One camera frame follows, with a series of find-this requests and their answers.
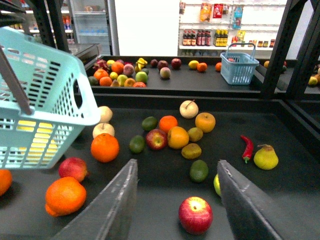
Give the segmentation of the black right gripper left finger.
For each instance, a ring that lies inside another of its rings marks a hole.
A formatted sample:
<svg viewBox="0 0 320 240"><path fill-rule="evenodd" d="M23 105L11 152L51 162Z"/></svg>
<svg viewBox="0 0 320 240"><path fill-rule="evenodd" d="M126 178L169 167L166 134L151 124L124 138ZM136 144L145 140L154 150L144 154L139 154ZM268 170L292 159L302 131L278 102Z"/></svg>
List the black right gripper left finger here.
<svg viewBox="0 0 320 240"><path fill-rule="evenodd" d="M138 161L130 159L97 197L53 240L126 240L138 188Z"/></svg>

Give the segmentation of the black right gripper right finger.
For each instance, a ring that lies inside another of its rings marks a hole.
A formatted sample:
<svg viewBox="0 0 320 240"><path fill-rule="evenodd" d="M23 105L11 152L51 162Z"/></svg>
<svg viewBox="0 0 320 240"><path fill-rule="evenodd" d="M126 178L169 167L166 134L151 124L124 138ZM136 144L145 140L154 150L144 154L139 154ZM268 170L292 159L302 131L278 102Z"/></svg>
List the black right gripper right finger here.
<svg viewBox="0 0 320 240"><path fill-rule="evenodd" d="M226 160L218 161L217 173L234 239L281 240L272 216L279 208L272 198Z"/></svg>

